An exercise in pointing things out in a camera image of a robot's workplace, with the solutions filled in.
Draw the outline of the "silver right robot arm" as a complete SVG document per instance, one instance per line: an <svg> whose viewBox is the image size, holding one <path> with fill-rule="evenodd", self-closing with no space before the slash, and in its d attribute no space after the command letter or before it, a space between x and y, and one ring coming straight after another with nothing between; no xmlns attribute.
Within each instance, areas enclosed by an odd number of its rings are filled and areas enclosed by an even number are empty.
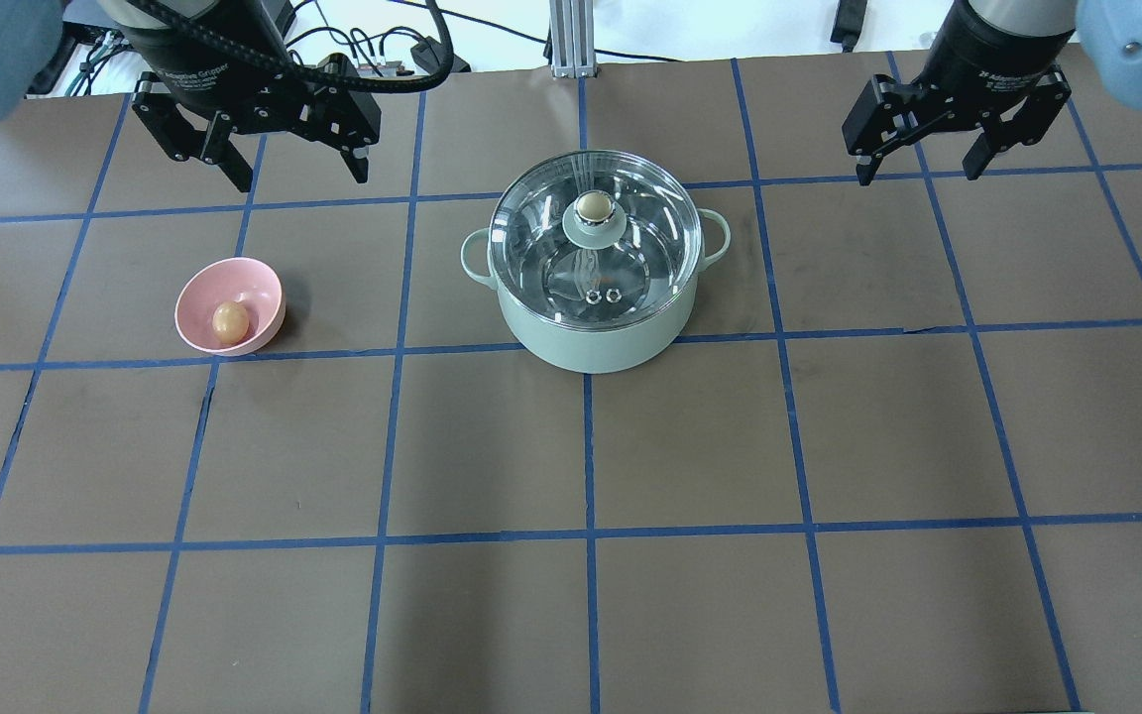
<svg viewBox="0 0 1142 714"><path fill-rule="evenodd" d="M974 133L970 180L1018 145L1046 136L1073 90L1059 55L1070 40L1125 107L1142 110L1142 1L955 1L919 75L875 75L841 127L856 180L933 134Z"/></svg>

